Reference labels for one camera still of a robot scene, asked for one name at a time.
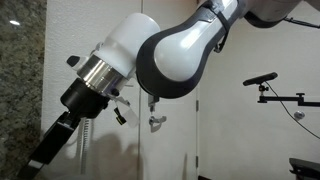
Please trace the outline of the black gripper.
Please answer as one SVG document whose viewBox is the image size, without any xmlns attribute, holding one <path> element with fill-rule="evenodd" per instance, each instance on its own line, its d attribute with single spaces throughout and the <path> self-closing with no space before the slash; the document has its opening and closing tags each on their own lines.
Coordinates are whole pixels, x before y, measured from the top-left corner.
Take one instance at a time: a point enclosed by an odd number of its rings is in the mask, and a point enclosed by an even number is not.
<svg viewBox="0 0 320 180">
<path fill-rule="evenodd" d="M 108 106 L 109 98 L 90 89 L 80 78 L 74 80 L 60 98 L 67 107 L 44 134 L 29 161 L 18 172 L 22 180 L 32 180 L 58 154 L 74 133 L 82 118 L 94 119 Z"/>
</svg>

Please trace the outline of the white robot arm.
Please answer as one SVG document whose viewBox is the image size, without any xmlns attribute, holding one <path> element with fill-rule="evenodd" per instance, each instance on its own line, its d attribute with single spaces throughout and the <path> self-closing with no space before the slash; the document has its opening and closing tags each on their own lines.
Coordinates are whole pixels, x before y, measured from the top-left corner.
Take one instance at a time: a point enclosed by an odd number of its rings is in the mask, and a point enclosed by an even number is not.
<svg viewBox="0 0 320 180">
<path fill-rule="evenodd" d="M 18 177 L 32 180 L 51 163 L 81 119 L 94 119 L 109 101 L 121 99 L 119 92 L 132 77 L 157 98 L 183 97 L 199 83 L 209 54 L 222 51 L 236 20 L 271 28 L 302 1 L 320 10 L 319 0 L 205 0 L 186 21 L 166 30 L 145 14 L 127 16 L 88 57 L 67 59 L 78 74 L 61 97 L 67 110 L 45 133 Z"/>
</svg>

